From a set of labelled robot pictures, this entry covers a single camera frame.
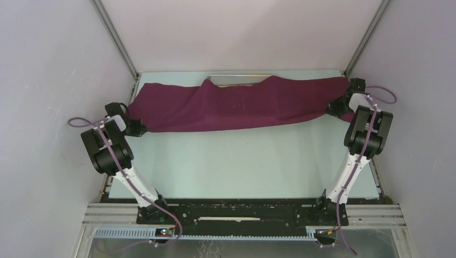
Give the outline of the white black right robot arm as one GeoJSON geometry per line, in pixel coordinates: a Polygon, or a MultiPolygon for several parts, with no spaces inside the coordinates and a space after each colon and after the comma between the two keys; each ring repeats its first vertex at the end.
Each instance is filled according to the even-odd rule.
{"type": "Polygon", "coordinates": [[[355,180],[374,156],[379,155],[387,141],[393,114],[381,110],[375,97],[354,93],[348,107],[355,112],[344,138],[347,151],[336,177],[317,199],[313,219],[321,225],[341,222],[348,196],[355,180]]]}

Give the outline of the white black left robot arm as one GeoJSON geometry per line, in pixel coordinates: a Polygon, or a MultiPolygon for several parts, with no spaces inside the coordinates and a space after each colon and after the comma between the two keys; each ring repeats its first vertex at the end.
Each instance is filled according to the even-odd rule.
{"type": "Polygon", "coordinates": [[[113,177],[133,194],[138,204],[138,217],[153,224],[164,224],[172,218],[168,205],[157,190],[146,183],[133,165],[133,151],[124,132],[127,129],[120,115],[92,122],[85,118],[68,120],[72,127],[89,130],[81,133],[81,139],[95,170],[113,177]]]}

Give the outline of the maroon surgical wrap cloth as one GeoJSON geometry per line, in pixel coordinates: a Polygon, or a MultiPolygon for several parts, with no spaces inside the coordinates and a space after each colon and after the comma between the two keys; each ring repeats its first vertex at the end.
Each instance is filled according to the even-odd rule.
{"type": "Polygon", "coordinates": [[[255,85],[197,87],[146,83],[128,116],[150,132],[207,132],[302,123],[327,114],[349,89],[344,77],[290,80],[271,76],[255,85]]]}

